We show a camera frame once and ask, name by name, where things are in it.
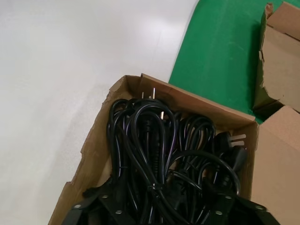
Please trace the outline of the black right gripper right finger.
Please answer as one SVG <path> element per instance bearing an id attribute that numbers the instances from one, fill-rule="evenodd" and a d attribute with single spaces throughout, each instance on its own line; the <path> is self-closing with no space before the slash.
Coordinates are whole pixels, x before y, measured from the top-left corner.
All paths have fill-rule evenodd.
<path id="1" fill-rule="evenodd" d="M 267 209 L 237 195 L 218 195 L 206 217 L 207 225 L 278 225 Z"/>

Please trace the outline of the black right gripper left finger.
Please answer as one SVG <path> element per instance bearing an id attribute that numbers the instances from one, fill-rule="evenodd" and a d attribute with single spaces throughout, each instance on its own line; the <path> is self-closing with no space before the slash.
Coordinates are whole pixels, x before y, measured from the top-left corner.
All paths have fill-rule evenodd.
<path id="1" fill-rule="evenodd" d="M 131 217 L 108 194 L 95 194 L 73 205 L 50 225 L 130 225 Z"/>

